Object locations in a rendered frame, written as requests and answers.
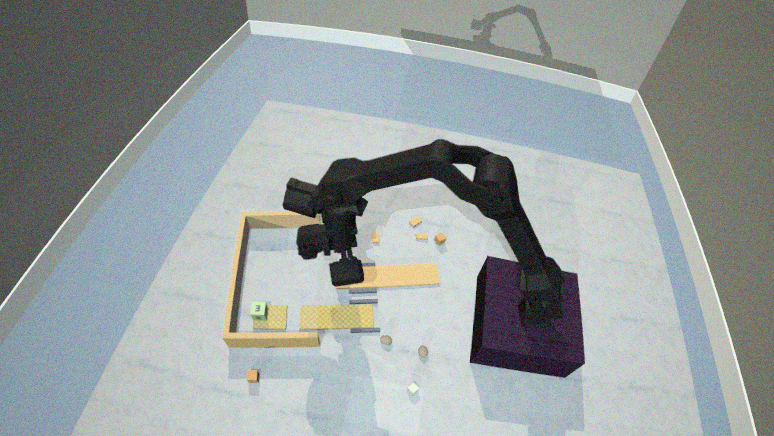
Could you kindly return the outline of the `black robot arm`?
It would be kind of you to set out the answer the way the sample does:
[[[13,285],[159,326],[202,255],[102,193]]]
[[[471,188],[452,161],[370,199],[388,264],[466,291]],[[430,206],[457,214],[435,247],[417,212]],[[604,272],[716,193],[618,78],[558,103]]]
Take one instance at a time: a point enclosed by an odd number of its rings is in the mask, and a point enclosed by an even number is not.
[[[475,167],[473,182],[452,164]],[[540,246],[519,199],[513,163],[506,156],[437,139],[370,160],[338,159],[318,185],[290,178],[282,205],[312,218],[324,209],[326,225],[346,231],[354,226],[356,216],[363,215],[368,201],[362,197],[368,192],[428,178],[443,182],[458,198],[497,221],[521,265],[519,287],[525,297],[518,299],[518,309],[522,325],[552,327],[551,319],[564,314],[564,278],[561,268]],[[323,251],[330,256],[325,224],[299,227],[296,245],[303,259],[317,259]]]

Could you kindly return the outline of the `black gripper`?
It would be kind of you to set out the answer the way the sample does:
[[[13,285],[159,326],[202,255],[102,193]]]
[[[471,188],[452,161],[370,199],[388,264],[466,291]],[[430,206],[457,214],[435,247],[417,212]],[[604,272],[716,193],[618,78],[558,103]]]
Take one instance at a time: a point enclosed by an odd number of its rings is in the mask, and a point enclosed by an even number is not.
[[[352,254],[352,247],[357,247],[355,235],[358,234],[356,221],[352,228],[346,231],[334,231],[325,223],[324,209],[321,212],[322,223],[325,224],[326,236],[329,238],[330,250],[340,253],[341,259],[330,264],[332,285],[335,287],[362,283],[364,272],[361,260]],[[346,256],[347,251],[347,256]]]

